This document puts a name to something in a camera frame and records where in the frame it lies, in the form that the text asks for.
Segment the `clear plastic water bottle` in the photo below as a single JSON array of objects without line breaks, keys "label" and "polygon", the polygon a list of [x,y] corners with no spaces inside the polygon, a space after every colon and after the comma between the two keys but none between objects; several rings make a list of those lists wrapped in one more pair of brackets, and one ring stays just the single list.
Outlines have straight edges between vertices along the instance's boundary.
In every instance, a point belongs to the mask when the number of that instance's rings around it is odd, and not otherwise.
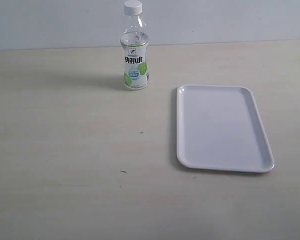
[{"label": "clear plastic water bottle", "polygon": [[123,49],[123,80],[131,90],[144,89],[149,83],[147,24],[141,14],[126,15],[120,37]]}]

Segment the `white bottle cap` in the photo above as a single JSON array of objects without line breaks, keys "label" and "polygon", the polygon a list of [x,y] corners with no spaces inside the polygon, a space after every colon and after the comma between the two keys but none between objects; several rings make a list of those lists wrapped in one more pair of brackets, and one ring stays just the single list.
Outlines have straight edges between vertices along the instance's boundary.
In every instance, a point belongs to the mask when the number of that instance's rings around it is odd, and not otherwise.
[{"label": "white bottle cap", "polygon": [[139,0],[127,0],[123,3],[123,11],[127,16],[140,15],[143,11],[142,3]]}]

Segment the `white plastic tray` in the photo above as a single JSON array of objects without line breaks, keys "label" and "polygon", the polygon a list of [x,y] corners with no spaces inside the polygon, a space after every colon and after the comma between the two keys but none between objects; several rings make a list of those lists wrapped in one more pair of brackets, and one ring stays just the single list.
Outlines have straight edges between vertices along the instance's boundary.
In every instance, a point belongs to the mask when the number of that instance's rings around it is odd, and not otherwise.
[{"label": "white plastic tray", "polygon": [[176,156],[190,169],[270,172],[275,160],[251,90],[235,85],[178,87]]}]

